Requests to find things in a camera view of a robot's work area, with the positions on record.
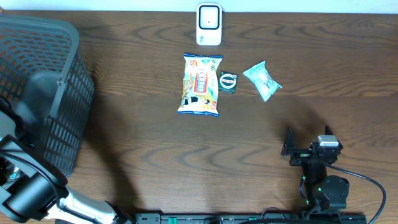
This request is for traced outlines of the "light green candy packet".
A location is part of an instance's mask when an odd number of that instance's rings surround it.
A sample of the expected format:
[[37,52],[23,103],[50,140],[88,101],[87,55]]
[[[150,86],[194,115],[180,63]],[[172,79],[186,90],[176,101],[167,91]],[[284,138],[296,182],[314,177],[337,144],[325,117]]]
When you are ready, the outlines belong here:
[[253,82],[264,101],[267,101],[279,88],[282,88],[267,71],[266,61],[252,66],[244,71],[243,75]]

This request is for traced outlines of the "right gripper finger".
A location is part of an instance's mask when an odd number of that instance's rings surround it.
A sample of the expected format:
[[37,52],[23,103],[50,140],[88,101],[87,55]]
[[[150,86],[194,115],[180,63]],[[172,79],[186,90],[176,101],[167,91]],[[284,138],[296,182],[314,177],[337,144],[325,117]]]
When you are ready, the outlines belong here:
[[339,146],[340,145],[339,140],[333,134],[333,131],[331,130],[331,128],[328,125],[325,126],[324,145],[325,146]]
[[287,129],[286,139],[282,147],[282,154],[293,154],[295,151],[295,140],[291,128]]

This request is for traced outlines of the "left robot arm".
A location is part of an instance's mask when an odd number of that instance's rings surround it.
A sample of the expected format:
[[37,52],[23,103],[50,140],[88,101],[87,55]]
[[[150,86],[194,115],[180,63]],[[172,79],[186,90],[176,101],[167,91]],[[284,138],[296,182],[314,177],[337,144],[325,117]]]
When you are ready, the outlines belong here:
[[22,118],[1,98],[1,212],[11,220],[54,219],[57,223],[135,223],[109,202],[71,189],[66,177],[20,141]]

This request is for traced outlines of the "green Zam-Buk tin box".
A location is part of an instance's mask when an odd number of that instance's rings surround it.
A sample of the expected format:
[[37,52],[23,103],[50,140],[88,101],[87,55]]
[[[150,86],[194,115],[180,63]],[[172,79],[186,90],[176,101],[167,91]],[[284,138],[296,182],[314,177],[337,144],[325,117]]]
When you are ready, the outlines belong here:
[[237,82],[237,74],[221,71],[218,79],[218,88],[220,91],[235,94]]

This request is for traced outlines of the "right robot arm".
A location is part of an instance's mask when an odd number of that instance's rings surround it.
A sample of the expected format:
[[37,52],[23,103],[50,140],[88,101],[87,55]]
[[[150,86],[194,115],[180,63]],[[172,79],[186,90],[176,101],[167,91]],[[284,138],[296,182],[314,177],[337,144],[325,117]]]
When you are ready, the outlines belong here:
[[298,148],[292,129],[287,130],[281,154],[290,156],[291,166],[299,166],[303,170],[300,193],[307,201],[306,216],[337,213],[346,208],[349,182],[337,175],[328,175],[326,171],[327,166],[338,160],[342,149],[343,145],[329,126],[307,149]]

